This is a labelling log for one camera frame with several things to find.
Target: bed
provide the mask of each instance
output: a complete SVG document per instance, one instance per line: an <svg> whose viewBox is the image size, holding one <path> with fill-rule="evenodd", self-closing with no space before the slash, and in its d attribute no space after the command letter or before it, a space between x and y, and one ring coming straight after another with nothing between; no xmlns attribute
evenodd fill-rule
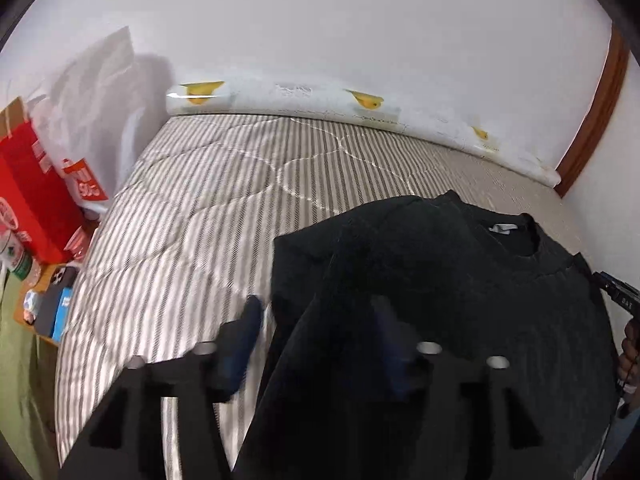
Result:
<svg viewBox="0 0 640 480"><path fill-rule="evenodd" d="M357 205L437 196L531 213L582 250L555 191L492 162L353 124L252 115L171 118L146 148L102 222L75 288L60 346L60 459L123 365L182 355L216 335L248 294L270 295L272 242ZM233 463L252 419L274 324L268 313L246 383L220 405ZM180 478L175 406L163 405L168 478Z"/></svg>

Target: white bottle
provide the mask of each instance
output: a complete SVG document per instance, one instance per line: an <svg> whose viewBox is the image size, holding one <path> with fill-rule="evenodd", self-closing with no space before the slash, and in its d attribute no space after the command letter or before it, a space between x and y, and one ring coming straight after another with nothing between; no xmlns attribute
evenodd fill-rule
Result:
<svg viewBox="0 0 640 480"><path fill-rule="evenodd" d="M31 257L14 232L2 222L0 222L0 259L29 287L38 283L42 274L40 264Z"/></svg>

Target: person's hand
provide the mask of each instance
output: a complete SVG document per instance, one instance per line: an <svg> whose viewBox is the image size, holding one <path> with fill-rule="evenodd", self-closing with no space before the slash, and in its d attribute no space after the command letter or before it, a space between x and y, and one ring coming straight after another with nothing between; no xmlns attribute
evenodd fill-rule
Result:
<svg viewBox="0 0 640 480"><path fill-rule="evenodd" d="M628 384L638 382L638 338L640 338L640 323L635 319L625 326L625 339L622 342L622 355L618 358L618 376Z"/></svg>

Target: wooden table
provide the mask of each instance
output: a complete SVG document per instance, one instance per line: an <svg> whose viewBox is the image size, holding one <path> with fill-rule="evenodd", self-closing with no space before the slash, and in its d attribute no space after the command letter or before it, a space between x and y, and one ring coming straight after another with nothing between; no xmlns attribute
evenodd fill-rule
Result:
<svg viewBox="0 0 640 480"><path fill-rule="evenodd" d="M49 282L51 281L51 277L53 276L53 273L56 272L56 269L58 267L64 267L64 265L65 264L53 264L53 265L43 264L42 275L38 280L38 283L36 284L36 286L33 287L33 290L35 290L36 292L45 292L47 290L47 287L49 286ZM24 297L27 294L28 290L29 290L29 287L27 286L26 283L23 282L20 288L20 294L18 295L18 299L15 302L14 321L21 324L25 329L33 332L39 338L44 339L44 341L46 341L47 343L50 343L53 346L58 346L58 343L53 341L53 339L51 339L50 337L44 337L44 336L41 336L40 334L37 334L35 329L33 328L33 325L30 325L27 322L25 322L24 317L22 316L22 311L24 310L22 305L24 303Z"/></svg>

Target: green cloth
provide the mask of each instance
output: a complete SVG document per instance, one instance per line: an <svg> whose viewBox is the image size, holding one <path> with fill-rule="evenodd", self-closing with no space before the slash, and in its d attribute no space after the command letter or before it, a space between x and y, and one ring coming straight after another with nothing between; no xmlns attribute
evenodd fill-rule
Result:
<svg viewBox="0 0 640 480"><path fill-rule="evenodd" d="M58 350L14 321L20 284L9 276L0 308L0 432L33 480L51 480Z"/></svg>

